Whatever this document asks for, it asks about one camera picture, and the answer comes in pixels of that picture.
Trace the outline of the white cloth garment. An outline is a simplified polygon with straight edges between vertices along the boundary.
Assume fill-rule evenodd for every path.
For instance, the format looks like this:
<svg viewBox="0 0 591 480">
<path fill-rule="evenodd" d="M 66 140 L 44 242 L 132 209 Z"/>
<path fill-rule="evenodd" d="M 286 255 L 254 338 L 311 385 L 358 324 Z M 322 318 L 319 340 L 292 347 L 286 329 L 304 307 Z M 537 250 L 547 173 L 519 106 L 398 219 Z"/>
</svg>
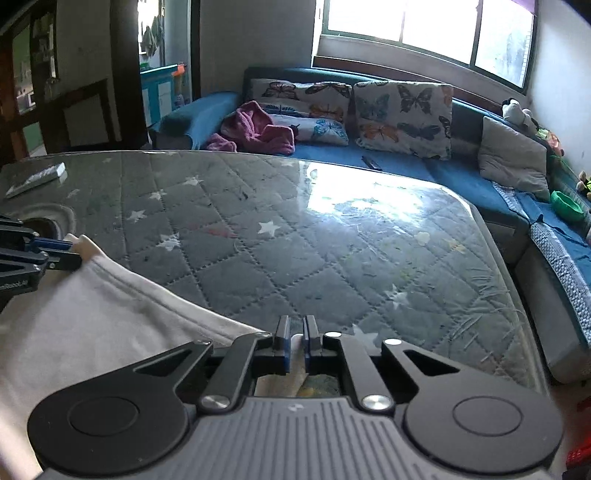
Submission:
<svg viewBox="0 0 591 480">
<path fill-rule="evenodd" d="M 26 424 L 49 394 L 190 341 L 228 346 L 254 330 L 131 272 L 86 236 L 71 240 L 81 267 L 46 273 L 1 313 L 4 479 L 40 473 Z"/>
</svg>

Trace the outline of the grey remote control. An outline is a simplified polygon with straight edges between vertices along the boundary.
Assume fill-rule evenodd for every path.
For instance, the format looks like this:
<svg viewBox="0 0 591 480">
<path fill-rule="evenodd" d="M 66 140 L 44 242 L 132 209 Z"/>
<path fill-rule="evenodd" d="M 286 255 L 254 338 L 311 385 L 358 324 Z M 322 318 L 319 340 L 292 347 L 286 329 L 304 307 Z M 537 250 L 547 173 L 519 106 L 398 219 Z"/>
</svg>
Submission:
<svg viewBox="0 0 591 480">
<path fill-rule="evenodd" d="M 29 176 L 23 182 L 12 185 L 5 193 L 5 198 L 10 199 L 35 189 L 39 186 L 60 179 L 66 173 L 66 165 L 61 162 L 57 165 L 48 167 L 40 172 Z"/>
</svg>

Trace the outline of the blue white cabinet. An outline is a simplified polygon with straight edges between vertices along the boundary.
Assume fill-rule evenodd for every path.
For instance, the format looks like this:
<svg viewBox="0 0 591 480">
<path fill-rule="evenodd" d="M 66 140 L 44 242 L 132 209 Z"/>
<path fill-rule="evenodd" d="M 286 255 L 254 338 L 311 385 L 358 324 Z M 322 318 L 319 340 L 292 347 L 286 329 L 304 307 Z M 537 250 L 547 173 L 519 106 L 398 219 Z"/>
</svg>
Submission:
<svg viewBox="0 0 591 480">
<path fill-rule="evenodd" d="M 147 127 L 159 122 L 178 107 L 179 93 L 176 85 L 183 78 L 184 73 L 183 63 L 140 72 L 144 120 Z"/>
</svg>

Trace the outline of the black remote on sofa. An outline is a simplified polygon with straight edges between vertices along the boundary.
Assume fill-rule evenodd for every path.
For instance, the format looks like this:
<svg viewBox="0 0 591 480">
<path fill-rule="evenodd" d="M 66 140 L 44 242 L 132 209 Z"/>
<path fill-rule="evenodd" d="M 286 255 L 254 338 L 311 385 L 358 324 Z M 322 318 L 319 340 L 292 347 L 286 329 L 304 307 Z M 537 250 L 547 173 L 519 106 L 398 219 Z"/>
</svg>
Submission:
<svg viewBox="0 0 591 480">
<path fill-rule="evenodd" d="M 362 161 L 372 170 L 375 171 L 382 171 L 382 167 L 372 158 L 369 156 L 363 155 Z"/>
</svg>

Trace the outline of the small butterfly pillow lying flat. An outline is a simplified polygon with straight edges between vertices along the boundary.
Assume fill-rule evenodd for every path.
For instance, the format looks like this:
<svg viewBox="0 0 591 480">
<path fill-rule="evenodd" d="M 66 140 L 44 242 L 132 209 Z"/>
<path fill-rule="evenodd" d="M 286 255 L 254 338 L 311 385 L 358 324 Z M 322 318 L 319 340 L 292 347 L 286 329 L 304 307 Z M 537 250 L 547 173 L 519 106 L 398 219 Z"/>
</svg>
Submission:
<svg viewBox="0 0 591 480">
<path fill-rule="evenodd" d="M 297 142 L 348 146 L 349 136 L 341 122 L 328 118 L 271 115 L 273 123 L 293 130 Z"/>
</svg>

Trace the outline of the pink crumpled garment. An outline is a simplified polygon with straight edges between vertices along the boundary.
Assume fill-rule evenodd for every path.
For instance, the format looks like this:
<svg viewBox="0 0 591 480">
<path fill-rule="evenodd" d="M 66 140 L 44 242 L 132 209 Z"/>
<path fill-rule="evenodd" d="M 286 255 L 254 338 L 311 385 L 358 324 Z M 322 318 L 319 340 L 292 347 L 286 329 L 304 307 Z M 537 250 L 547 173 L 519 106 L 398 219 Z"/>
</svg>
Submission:
<svg viewBox="0 0 591 480">
<path fill-rule="evenodd" d="M 290 127 L 274 124 L 259 103 L 249 101 L 222 120 L 219 131 L 208 138 L 205 148 L 209 151 L 290 156 L 296 149 L 296 140 Z"/>
</svg>

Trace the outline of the right butterfly print pillow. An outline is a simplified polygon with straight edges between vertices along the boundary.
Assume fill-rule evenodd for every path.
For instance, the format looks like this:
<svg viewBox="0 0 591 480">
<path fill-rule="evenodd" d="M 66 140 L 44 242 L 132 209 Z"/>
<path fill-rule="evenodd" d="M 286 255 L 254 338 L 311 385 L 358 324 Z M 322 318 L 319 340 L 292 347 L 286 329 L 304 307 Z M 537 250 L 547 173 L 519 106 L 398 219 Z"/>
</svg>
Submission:
<svg viewBox="0 0 591 480">
<path fill-rule="evenodd" d="M 356 83 L 353 98 L 360 147 L 421 159 L 451 157 L 452 86 L 375 80 Z"/>
</svg>

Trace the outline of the butterfly print pillow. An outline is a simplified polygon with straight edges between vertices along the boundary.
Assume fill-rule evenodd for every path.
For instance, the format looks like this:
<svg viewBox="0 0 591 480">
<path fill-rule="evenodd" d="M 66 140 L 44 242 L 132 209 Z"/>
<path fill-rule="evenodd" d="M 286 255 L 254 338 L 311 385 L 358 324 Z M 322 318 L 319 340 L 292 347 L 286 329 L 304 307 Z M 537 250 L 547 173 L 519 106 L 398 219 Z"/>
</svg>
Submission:
<svg viewBox="0 0 591 480">
<path fill-rule="evenodd" d="M 356 83 L 353 98 L 360 147 L 421 159 L 451 157 L 452 86 L 375 80 Z"/>
<path fill-rule="evenodd" d="M 294 83 L 287 80 L 254 78 L 247 91 L 249 100 L 270 115 L 325 118 L 345 121 L 353 96 L 351 85 L 332 81 Z"/>
</svg>

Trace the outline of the left butterfly print pillow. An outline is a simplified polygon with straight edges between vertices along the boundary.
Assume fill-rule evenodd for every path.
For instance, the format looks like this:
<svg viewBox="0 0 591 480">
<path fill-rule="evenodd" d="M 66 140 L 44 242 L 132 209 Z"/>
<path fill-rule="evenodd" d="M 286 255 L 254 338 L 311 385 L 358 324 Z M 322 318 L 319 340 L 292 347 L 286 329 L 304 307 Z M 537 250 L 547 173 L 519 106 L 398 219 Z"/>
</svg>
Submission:
<svg viewBox="0 0 591 480">
<path fill-rule="evenodd" d="M 254 78 L 247 91 L 249 100 L 270 115 L 325 118 L 345 121 L 353 96 L 351 85 L 332 81 L 294 83 L 287 80 Z"/>
</svg>

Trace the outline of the blue corner sofa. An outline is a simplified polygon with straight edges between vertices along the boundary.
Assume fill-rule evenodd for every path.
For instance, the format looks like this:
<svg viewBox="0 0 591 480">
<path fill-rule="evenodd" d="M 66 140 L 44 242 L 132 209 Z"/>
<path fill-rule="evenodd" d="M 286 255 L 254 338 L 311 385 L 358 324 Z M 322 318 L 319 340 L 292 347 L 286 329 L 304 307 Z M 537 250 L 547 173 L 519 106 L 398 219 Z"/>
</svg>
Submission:
<svg viewBox="0 0 591 480">
<path fill-rule="evenodd" d="M 153 152 L 209 151 L 205 144 L 222 120 L 249 101 L 254 78 L 294 83 L 332 81 L 351 85 L 374 80 L 305 69 L 253 68 L 246 72 L 242 92 L 216 92 L 186 104 L 153 124 Z M 590 249 L 579 233 L 558 218 L 533 194 L 504 187 L 480 174 L 478 151 L 483 111 L 453 99 L 452 142 L 467 140 L 471 150 L 452 150 L 448 160 L 362 148 L 356 142 L 355 99 L 342 125 L 348 146 L 295 142 L 294 154 L 266 155 L 358 168 L 404 176 L 443 186 L 474 206 L 484 220 L 509 272 L 535 338 L 544 375 L 563 384 L 590 376 Z M 254 154 L 237 152 L 232 154 Z M 363 155 L 382 171 L 367 167 Z"/>
</svg>

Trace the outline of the grey plain cushion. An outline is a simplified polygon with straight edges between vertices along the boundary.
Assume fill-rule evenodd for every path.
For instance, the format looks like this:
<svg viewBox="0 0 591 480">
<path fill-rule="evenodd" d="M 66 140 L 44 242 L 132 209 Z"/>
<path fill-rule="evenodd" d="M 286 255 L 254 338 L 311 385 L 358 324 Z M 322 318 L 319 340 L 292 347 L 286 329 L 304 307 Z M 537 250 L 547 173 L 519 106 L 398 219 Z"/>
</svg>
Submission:
<svg viewBox="0 0 591 480">
<path fill-rule="evenodd" d="M 483 178 L 549 201 L 546 148 L 490 117 L 483 118 L 478 163 Z"/>
</svg>

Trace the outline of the green plastic bowl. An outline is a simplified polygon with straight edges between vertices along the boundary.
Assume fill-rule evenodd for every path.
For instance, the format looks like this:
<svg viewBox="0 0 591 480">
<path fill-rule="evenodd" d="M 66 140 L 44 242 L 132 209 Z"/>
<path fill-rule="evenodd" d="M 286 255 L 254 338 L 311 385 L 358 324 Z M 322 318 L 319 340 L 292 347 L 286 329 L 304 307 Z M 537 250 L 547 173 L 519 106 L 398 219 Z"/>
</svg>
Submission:
<svg viewBox="0 0 591 480">
<path fill-rule="evenodd" d="M 562 220 L 570 223 L 579 223 L 585 219 L 583 209 L 567 194 L 554 190 L 550 196 L 552 210 Z"/>
</svg>

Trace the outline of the black white plush toy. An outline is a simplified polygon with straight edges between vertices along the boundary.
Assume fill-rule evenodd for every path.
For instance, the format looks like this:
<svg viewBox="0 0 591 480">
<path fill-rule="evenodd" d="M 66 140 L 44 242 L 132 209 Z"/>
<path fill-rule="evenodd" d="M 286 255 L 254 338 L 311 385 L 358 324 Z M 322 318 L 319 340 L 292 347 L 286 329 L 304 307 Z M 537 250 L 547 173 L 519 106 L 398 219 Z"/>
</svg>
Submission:
<svg viewBox="0 0 591 480">
<path fill-rule="evenodd" d="M 539 124 L 532 117 L 531 111 L 523 108 L 515 98 L 510 98 L 502 103 L 502 116 L 505 121 L 523 132 L 531 135 L 535 135 L 538 132 Z"/>
</svg>

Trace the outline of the green brown plush toy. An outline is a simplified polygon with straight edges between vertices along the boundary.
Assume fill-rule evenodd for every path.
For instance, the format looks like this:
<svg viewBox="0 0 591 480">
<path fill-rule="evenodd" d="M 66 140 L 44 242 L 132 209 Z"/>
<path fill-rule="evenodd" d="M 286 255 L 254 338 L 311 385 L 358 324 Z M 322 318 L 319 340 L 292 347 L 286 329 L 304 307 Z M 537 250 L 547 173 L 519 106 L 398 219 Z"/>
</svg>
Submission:
<svg viewBox="0 0 591 480">
<path fill-rule="evenodd" d="M 591 201 L 591 179 L 585 171 L 581 171 L 578 175 L 576 190 L 587 200 Z"/>
</svg>

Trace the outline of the dark wooden doorway frame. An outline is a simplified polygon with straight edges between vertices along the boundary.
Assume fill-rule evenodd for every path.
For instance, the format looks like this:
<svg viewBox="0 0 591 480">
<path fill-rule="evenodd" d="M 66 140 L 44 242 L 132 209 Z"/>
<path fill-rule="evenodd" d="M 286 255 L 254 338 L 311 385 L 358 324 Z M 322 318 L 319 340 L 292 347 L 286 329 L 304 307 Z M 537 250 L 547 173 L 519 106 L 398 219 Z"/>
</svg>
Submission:
<svg viewBox="0 0 591 480">
<path fill-rule="evenodd" d="M 137 2 L 110 1 L 111 70 L 122 147 L 147 141 L 137 42 Z"/>
</svg>

